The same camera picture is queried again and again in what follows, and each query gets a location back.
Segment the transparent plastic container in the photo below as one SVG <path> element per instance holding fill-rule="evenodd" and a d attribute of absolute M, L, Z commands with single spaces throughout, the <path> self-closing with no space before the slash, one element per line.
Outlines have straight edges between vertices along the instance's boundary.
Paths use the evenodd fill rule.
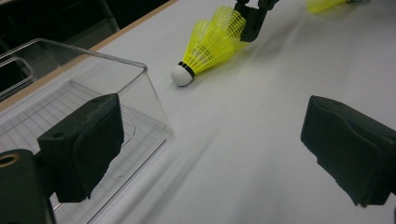
<path fill-rule="evenodd" d="M 21 78 L 0 92 L 0 152 L 37 153 L 37 137 L 81 105 L 100 95 L 120 96 L 125 131 L 120 155 L 90 200 L 60 204 L 51 196 L 58 223 L 91 222 L 171 134 L 142 63 L 36 39 L 0 55 L 0 71 Z"/>

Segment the yellow shuttlecock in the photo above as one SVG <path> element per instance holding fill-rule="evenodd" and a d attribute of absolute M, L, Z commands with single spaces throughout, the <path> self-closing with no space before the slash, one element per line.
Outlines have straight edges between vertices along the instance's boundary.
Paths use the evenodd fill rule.
<path fill-rule="evenodd" d="M 233 20 L 233 13 L 239 12 L 232 8 L 227 11 L 224 17 L 228 19 L 220 20 L 215 13 L 214 20 L 195 23 L 183 60 L 172 71 L 172 79 L 178 86 L 188 85 L 195 75 L 230 59 L 242 48 L 239 37 L 245 20 L 242 17 Z"/>
<path fill-rule="evenodd" d="M 347 0 L 306 0 L 306 8 L 315 14 L 346 2 Z"/>
<path fill-rule="evenodd" d="M 245 28 L 246 20 L 242 15 L 231 7 L 219 7 L 212 17 L 212 23 L 227 32 L 227 35 L 234 37 L 234 45 L 237 49 L 245 47 L 248 42 L 240 41 L 242 31 Z"/>

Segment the robotic arm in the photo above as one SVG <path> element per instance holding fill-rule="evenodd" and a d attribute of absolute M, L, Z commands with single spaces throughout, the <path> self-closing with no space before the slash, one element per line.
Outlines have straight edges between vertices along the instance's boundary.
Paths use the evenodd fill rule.
<path fill-rule="evenodd" d="M 244 31 L 241 34 L 241 41 L 252 42 L 259 35 L 262 23 L 264 22 L 267 11 L 274 8 L 279 0 L 259 0 L 259 8 L 247 7 L 249 0 L 236 0 L 234 9 L 239 11 L 247 20 Z"/>

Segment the white tabletop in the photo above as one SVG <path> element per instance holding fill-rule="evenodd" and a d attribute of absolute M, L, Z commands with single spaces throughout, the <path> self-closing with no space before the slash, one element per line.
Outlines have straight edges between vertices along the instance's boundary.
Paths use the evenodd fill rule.
<path fill-rule="evenodd" d="M 170 73 L 194 23 L 234 3 L 177 1 L 99 50 L 148 65 L 174 134 L 96 221 L 393 223 L 394 195 L 355 206 L 300 134 L 311 95 L 396 129 L 396 2 L 312 15 L 304 0 L 281 0 L 256 41 L 177 87 Z"/>

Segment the dark background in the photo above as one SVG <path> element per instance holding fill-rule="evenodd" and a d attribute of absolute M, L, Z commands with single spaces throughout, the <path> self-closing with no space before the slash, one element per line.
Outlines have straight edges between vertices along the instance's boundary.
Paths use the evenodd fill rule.
<path fill-rule="evenodd" d="M 168 0 L 108 0 L 106 4 L 120 29 Z M 67 42 L 108 19 L 99 0 L 13 0 L 0 5 L 0 55 L 35 38 Z M 95 35 L 90 48 L 110 34 Z M 21 80 L 0 69 L 0 91 Z"/>

